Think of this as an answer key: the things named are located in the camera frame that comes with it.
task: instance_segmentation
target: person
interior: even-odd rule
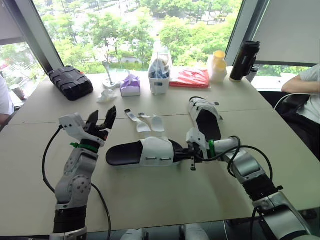
[[[289,80],[282,92],[311,94],[303,106],[282,118],[320,161],[320,64]]]
[[[6,81],[0,74],[0,125],[3,125],[14,111],[15,107],[9,95]]]

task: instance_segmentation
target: black case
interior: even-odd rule
[[[73,66],[65,66],[49,72],[51,82],[70,101],[75,101],[93,92],[94,88],[86,75]]]

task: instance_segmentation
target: robotic hand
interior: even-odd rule
[[[114,106],[103,124],[97,125],[99,112],[93,112],[85,123],[78,113],[59,119],[61,126],[80,141],[72,143],[74,150],[67,160],[63,176],[55,188],[57,203],[51,240],[85,240],[86,208],[91,190],[98,150],[103,147],[117,116]]]
[[[308,224],[280,191],[283,188],[273,184],[272,172],[269,178],[257,160],[243,149],[249,147],[240,147],[239,141],[236,137],[230,137],[208,143],[200,131],[192,128],[187,134],[189,148],[175,155],[191,159],[193,171],[196,170],[196,163],[214,160],[222,155],[217,159],[230,165],[232,175],[252,199],[252,205],[261,217],[260,224],[268,239],[320,239],[310,236]]]

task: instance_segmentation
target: black cable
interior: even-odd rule
[[[257,208],[255,207],[250,220],[250,239],[253,239],[253,231],[254,231],[254,222],[257,213]]]
[[[60,130],[63,127],[60,125],[59,128],[57,129],[57,131],[53,134],[53,136],[51,137],[50,141],[48,142],[48,145],[46,146],[45,150],[44,150],[44,154],[42,157],[42,177],[43,177],[43,181],[45,183],[45,185],[47,185],[47,187],[51,190],[51,192],[55,193],[55,189],[50,185],[48,179],[47,179],[47,175],[46,175],[46,157],[47,157],[47,153],[48,150],[50,148],[51,143],[53,142],[53,140],[55,139],[55,137],[58,135],[58,133],[60,132]]]
[[[238,147],[239,147],[239,146],[232,147],[232,148],[230,148],[230,149],[228,149],[228,150],[226,150],[226,151],[224,151],[224,152],[216,155],[215,157],[211,157],[211,158],[208,158],[208,159],[204,159],[204,158],[200,157],[200,156],[197,155],[197,154],[194,155],[194,158],[197,159],[197,160],[203,161],[203,162],[211,162],[211,161],[217,160],[218,158],[222,157],[222,156],[225,155],[226,153],[229,153],[229,152],[237,149]],[[268,157],[267,157],[260,149],[254,147],[254,146],[241,145],[240,148],[253,149],[253,150],[257,151],[258,153],[260,153],[260,154],[264,157],[264,159],[265,159],[265,161],[267,162],[268,167],[269,167],[269,172],[270,172],[270,175],[269,175],[270,177],[269,177],[269,178],[270,178],[270,180],[272,181],[273,178],[274,178],[274,171],[273,171],[273,169],[272,169],[272,166],[271,166],[271,163],[270,163],[270,160],[268,159]]]
[[[45,183],[45,185],[47,185],[47,187],[53,192],[55,193],[55,189],[51,186],[51,184],[49,183],[48,179],[47,179],[47,175],[46,175],[46,156],[49,150],[49,147],[51,145],[51,143],[53,142],[53,140],[56,138],[56,136],[58,135],[58,133],[60,132],[60,130],[63,129],[63,127],[60,125],[59,128],[57,129],[57,131],[54,133],[54,135],[51,137],[49,143],[47,144],[45,150],[44,150],[44,154],[43,154],[43,158],[42,158],[42,177],[43,177],[43,181]],[[100,199],[102,201],[102,204],[104,206],[107,218],[108,218],[108,236],[107,236],[107,240],[110,240],[111,237],[111,218],[110,218],[110,213],[109,213],[109,209],[107,207],[106,201],[104,199],[104,196],[102,195],[101,191],[99,190],[99,188],[94,185],[93,183],[91,183],[92,187],[98,192]]]
[[[107,207],[107,204],[106,204],[106,201],[104,199],[104,196],[102,195],[102,193],[100,192],[99,188],[94,185],[93,183],[91,183],[92,187],[98,192],[100,198],[101,198],[101,201],[103,203],[103,206],[104,206],[104,209],[105,209],[105,212],[106,212],[106,215],[108,217],[108,236],[107,236],[107,240],[110,240],[110,236],[111,236],[111,218],[110,218],[110,213],[109,213],[109,209]]]
[[[237,141],[238,141],[238,146],[236,147],[236,151],[235,151],[234,155],[232,156],[232,158],[231,158],[230,161],[228,162],[228,167],[227,167],[227,169],[228,169],[228,173],[235,178],[236,176],[235,176],[235,174],[231,171],[231,167],[232,167],[232,164],[233,164],[233,162],[234,162],[237,154],[238,154],[239,151],[240,151],[241,140],[240,140],[240,138],[239,138],[238,136],[231,136],[231,138],[236,138],[236,139],[237,139]]]

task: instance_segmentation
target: green clip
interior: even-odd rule
[[[214,144],[213,140],[209,140],[208,143],[209,143],[209,148],[210,148],[210,155],[211,155],[211,158],[213,158],[216,156],[215,144]]]
[[[72,142],[70,143],[71,146],[73,146],[75,149],[76,148],[83,148],[83,149],[88,149],[88,150],[91,150],[93,152],[95,152],[96,154],[98,153],[98,149],[95,148],[94,146],[90,146],[90,145],[87,145],[87,144],[79,144],[79,143],[76,143],[76,142]]]
[[[71,146],[73,146],[75,149],[79,147],[79,143],[72,142],[70,143]]]

